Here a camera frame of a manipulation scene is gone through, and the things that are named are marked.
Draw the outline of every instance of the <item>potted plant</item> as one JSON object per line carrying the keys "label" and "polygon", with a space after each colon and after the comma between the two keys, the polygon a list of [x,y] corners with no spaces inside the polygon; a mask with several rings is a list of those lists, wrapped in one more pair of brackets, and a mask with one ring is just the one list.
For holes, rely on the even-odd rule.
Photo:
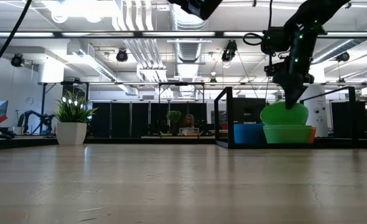
{"label": "potted plant", "polygon": [[167,113],[167,119],[171,121],[171,133],[173,136],[177,135],[177,123],[181,119],[182,113],[179,111],[170,111]]}
{"label": "potted plant", "polygon": [[94,114],[94,109],[87,109],[84,97],[77,99],[73,93],[67,92],[62,100],[57,100],[59,110],[54,115],[60,121],[57,123],[57,139],[60,145],[83,144],[86,136],[88,117]]}

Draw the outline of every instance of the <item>orange bin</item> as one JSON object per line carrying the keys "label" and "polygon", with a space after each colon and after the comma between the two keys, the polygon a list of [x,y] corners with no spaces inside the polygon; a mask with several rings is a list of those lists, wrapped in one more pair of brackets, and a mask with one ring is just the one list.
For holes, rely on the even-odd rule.
{"label": "orange bin", "polygon": [[316,128],[312,127],[312,130],[310,132],[310,136],[309,136],[309,143],[313,144],[315,141],[315,135],[316,135]]}

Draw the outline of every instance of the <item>white pillar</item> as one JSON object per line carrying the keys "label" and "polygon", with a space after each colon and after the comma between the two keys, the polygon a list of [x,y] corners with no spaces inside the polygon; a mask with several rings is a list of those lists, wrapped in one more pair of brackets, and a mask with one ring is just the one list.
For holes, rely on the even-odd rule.
{"label": "white pillar", "polygon": [[[325,70],[320,65],[312,65],[309,73],[315,77],[315,83],[324,83],[325,80]],[[302,99],[316,96],[325,93],[324,86],[309,86],[307,90],[302,95]],[[317,128],[316,137],[327,137],[328,127],[327,127],[327,112],[326,112],[326,97],[321,96],[314,98],[312,100],[307,100],[304,105],[309,110],[309,117],[307,125],[311,125]]]}

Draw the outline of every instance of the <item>ceiling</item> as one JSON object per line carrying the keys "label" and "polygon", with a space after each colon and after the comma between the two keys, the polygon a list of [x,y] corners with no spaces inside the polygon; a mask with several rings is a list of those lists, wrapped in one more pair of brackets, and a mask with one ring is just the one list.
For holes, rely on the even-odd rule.
{"label": "ceiling", "polygon": [[[252,7],[252,1],[223,1],[221,6],[213,13],[208,20],[208,30],[263,30],[267,28],[269,17],[269,9],[267,7],[269,1],[258,1],[258,6]],[[285,9],[274,8],[272,15],[272,25],[281,26],[295,12],[293,8],[297,7],[303,1],[281,0],[274,1],[275,7],[284,6]],[[337,14],[328,21],[324,28],[327,31],[333,30],[357,30],[365,31],[367,26],[367,1],[352,1],[354,6],[349,9],[340,9]],[[171,30],[171,18],[167,1],[152,1],[152,23],[155,30]],[[3,1],[0,0],[0,31],[9,31],[14,26],[17,18],[20,16],[21,8],[24,2],[20,0]],[[70,17],[63,24],[57,24],[52,21],[51,13],[44,8],[41,1],[34,1],[32,7],[36,10],[29,10],[19,30],[24,31],[45,31],[45,30],[63,30],[63,31],[94,31],[94,30],[114,30],[111,18],[105,17],[98,23],[90,23],[83,17]],[[202,50],[202,60],[204,63],[200,65],[197,81],[208,82],[210,73],[216,72],[218,82],[240,82],[248,81],[265,82],[266,77],[263,67],[267,65],[265,55],[260,51],[259,46],[253,47],[243,43],[241,39],[236,39],[238,44],[238,54],[233,59],[229,68],[223,68],[221,63],[221,51],[227,44],[227,39],[212,39],[212,43],[204,44]],[[319,39],[315,46],[315,53],[334,45],[338,40],[335,39]],[[13,40],[12,46],[31,46],[43,47],[66,61],[67,56],[66,45],[67,39],[38,39],[38,40]],[[96,59],[102,61],[116,76],[123,81],[137,82],[137,76],[134,74],[137,70],[135,59],[129,54],[129,60],[124,63],[118,63],[116,60],[116,52],[119,48],[125,48],[125,44],[121,39],[83,39],[82,44],[91,44],[96,50]],[[174,44],[167,43],[167,39],[157,39],[157,46],[162,57],[163,64],[167,69],[167,78],[173,79],[177,77],[176,73],[176,56]],[[350,61],[342,63],[340,69],[336,62],[326,62],[325,75],[327,81],[337,80],[339,75],[354,74],[367,68],[367,41],[350,49]],[[83,80],[98,81],[99,73],[88,66],[82,64],[74,64],[75,69],[65,71],[65,76],[80,77]],[[367,81],[367,73],[360,75],[351,80],[352,82]]]}

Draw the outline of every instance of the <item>white planter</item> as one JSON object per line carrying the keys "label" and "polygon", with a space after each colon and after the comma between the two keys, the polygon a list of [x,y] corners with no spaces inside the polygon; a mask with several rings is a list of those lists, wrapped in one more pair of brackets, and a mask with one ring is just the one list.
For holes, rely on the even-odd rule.
{"label": "white planter", "polygon": [[57,123],[57,139],[60,145],[83,144],[86,135],[86,123]]}

